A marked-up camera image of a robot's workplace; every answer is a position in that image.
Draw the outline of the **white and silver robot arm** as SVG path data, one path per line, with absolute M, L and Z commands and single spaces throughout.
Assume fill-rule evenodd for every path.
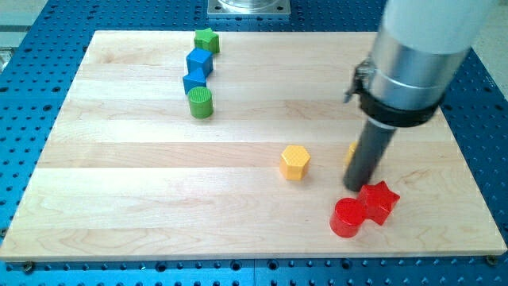
M 495 0 L 389 0 L 368 57 L 355 70 L 366 125 L 392 131 L 427 122 L 445 97 Z

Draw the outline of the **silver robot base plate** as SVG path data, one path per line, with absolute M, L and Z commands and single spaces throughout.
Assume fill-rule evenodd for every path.
M 290 0 L 209 0 L 209 16 L 287 16 L 291 14 Z

